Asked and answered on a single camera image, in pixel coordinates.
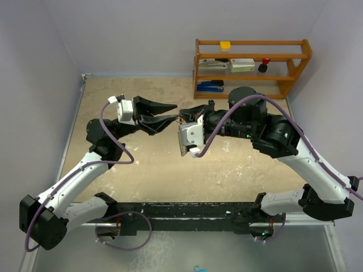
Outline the red grey key holder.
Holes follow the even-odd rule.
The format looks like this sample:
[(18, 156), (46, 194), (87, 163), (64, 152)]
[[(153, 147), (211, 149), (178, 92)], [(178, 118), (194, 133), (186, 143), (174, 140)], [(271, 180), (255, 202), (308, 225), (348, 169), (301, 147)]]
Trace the red grey key holder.
[(178, 142), (179, 142), (179, 149), (180, 149), (180, 154), (181, 157), (185, 156), (188, 153), (187, 148), (185, 147), (184, 143), (183, 143), (183, 139), (182, 139), (182, 133), (181, 133), (181, 126), (183, 124), (183, 119), (181, 116), (178, 117), (177, 123), (179, 124), (178, 127)]

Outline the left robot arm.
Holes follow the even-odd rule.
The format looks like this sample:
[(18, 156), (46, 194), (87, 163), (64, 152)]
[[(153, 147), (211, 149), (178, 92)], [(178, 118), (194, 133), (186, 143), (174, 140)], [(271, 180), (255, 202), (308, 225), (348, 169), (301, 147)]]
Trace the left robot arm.
[(135, 158), (119, 140), (137, 131), (148, 135), (162, 132), (178, 119), (167, 112), (175, 104), (151, 101), (140, 96), (126, 99), (111, 96), (98, 118), (88, 122), (86, 140), (90, 148), (62, 179), (37, 197), (25, 196), (19, 204), (19, 228), (25, 233), (27, 253), (57, 246), (65, 235), (80, 225), (101, 219), (111, 222), (117, 214), (116, 201), (104, 193), (74, 205), (74, 199), (114, 165), (131, 165)]

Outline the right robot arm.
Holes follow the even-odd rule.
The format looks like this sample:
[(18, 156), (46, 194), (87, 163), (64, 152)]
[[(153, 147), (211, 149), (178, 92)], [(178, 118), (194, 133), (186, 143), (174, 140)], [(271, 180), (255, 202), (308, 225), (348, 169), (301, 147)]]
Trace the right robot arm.
[(290, 192), (258, 194), (252, 215), (259, 222), (288, 212), (321, 221), (352, 216), (349, 195), (357, 191), (359, 179), (344, 176), (327, 163), (286, 112), (267, 112), (267, 102), (271, 99), (253, 88), (239, 87), (229, 93), (229, 110), (215, 110), (213, 100), (180, 110), (185, 121), (179, 127), (181, 154), (202, 157), (216, 135), (248, 139), (254, 149), (286, 164), (306, 181)]

